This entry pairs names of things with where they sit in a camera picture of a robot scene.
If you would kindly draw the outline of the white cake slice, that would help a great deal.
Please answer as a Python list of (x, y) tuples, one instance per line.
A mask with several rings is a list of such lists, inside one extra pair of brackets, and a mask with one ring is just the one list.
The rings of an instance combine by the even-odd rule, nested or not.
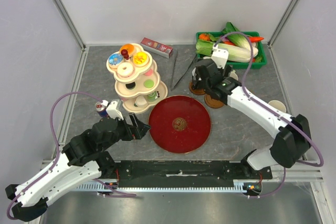
[(136, 97), (134, 101), (134, 106), (138, 108), (144, 108), (148, 105), (146, 98), (143, 95)]

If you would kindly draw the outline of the light green mug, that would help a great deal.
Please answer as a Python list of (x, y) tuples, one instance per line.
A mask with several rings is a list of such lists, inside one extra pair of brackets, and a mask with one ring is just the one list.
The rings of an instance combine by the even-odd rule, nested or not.
[(235, 70), (231, 71), (229, 76), (237, 81), (239, 80)]

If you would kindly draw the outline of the green swirl roll cake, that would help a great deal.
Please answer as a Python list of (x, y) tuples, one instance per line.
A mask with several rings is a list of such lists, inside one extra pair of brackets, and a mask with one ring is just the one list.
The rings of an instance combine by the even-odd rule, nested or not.
[(149, 102), (154, 102), (160, 97), (160, 93), (158, 91), (153, 91), (152, 93), (146, 96)]

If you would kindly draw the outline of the metal tongs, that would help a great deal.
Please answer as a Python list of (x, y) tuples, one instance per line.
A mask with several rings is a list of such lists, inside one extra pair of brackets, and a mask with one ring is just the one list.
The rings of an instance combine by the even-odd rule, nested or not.
[(170, 83), (170, 90), (171, 91), (173, 91), (176, 88), (176, 86), (180, 83), (180, 81), (186, 76), (187, 72), (191, 69), (192, 65), (196, 62), (196, 59), (197, 59), (197, 54), (195, 54), (192, 57), (192, 60), (189, 64), (188, 68), (185, 70), (183, 75), (178, 79), (176, 84), (174, 84), (174, 74), (175, 74), (175, 70), (176, 70), (176, 61), (177, 61), (177, 58), (178, 58), (178, 50), (177, 49), (174, 50), (173, 55), (174, 55), (174, 64), (173, 64), (172, 78), (171, 78), (171, 83)]

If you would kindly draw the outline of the black cookie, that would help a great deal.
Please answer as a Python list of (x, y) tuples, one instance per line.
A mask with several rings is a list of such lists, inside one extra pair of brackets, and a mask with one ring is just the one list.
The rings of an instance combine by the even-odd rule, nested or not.
[(125, 87), (129, 90), (134, 89), (135, 86), (136, 86), (135, 82), (131, 82), (131, 83), (128, 83), (128, 84), (125, 85)]

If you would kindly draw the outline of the green cookie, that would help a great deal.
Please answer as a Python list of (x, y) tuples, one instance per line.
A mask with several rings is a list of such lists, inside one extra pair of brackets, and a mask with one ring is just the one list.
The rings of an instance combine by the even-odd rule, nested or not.
[(150, 89), (154, 86), (154, 81), (151, 80), (151, 79), (147, 79), (144, 81), (144, 86), (147, 88), (147, 89)]

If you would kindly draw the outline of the pink cookie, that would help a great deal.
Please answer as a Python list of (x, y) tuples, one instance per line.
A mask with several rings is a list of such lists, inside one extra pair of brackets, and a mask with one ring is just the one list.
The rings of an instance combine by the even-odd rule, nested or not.
[(153, 74), (153, 70), (152, 70), (152, 69), (148, 70), (148, 71), (145, 73), (146, 76), (150, 76), (150, 75), (152, 75), (152, 74)]

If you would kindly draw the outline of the white donut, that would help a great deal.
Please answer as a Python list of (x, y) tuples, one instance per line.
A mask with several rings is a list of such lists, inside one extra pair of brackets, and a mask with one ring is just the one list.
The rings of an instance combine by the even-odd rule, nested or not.
[(129, 62), (123, 62), (117, 68), (117, 74), (121, 78), (128, 78), (133, 74), (133, 72), (134, 72), (134, 66), (132, 63)]

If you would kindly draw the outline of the yellow donut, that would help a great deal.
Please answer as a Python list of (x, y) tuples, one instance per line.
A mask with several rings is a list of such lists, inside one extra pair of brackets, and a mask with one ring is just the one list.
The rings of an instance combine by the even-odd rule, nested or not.
[(148, 63), (149, 58), (145, 52), (137, 52), (133, 55), (132, 61), (135, 66), (143, 67)]

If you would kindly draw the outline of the blue donut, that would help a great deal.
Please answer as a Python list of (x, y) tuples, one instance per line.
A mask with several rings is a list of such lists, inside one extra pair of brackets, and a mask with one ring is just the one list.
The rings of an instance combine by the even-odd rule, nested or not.
[(120, 53), (114, 53), (109, 56), (108, 64), (111, 68), (117, 68), (119, 64), (124, 62), (124, 57)]

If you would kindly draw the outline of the orange donut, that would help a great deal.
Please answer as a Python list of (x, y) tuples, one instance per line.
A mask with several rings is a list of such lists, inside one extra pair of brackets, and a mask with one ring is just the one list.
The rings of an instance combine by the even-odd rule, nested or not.
[(123, 46), (120, 48), (120, 50), (119, 50), (120, 54), (122, 54), (122, 52), (123, 52), (124, 50), (126, 50), (126, 51), (128, 52), (128, 55), (129, 55), (130, 57), (133, 56), (133, 54), (136, 52), (136, 49), (135, 49), (135, 47), (134, 47), (133, 44), (125, 44), (125, 45), (123, 45)]

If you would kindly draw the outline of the black and white mug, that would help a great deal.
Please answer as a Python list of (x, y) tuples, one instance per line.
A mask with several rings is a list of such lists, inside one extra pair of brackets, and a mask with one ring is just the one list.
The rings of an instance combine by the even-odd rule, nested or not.
[(191, 87), (193, 90), (198, 89), (198, 84), (199, 84), (199, 76), (197, 74), (197, 67), (195, 67), (192, 70), (192, 81), (191, 81)]

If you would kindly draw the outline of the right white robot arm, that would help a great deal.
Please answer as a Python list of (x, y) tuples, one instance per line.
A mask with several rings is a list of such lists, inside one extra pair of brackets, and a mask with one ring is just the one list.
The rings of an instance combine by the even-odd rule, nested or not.
[(229, 76), (230, 66), (219, 68), (211, 59), (196, 63), (192, 72), (192, 89), (240, 111), (259, 124), (273, 139), (269, 147), (248, 153), (240, 166), (241, 174), (254, 178), (261, 169), (274, 165), (291, 168), (310, 149), (306, 117), (281, 113), (253, 95), (242, 83)]

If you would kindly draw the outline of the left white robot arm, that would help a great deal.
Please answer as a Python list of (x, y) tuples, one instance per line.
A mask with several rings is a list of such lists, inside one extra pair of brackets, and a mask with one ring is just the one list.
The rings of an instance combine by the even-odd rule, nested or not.
[(11, 220), (32, 221), (43, 215), (57, 199), (77, 186), (95, 179), (110, 178), (116, 164), (107, 151), (118, 141), (142, 139), (150, 126), (130, 113), (132, 121), (103, 118), (92, 128), (73, 137), (61, 153), (30, 180), (6, 187), (11, 200), (7, 217)]

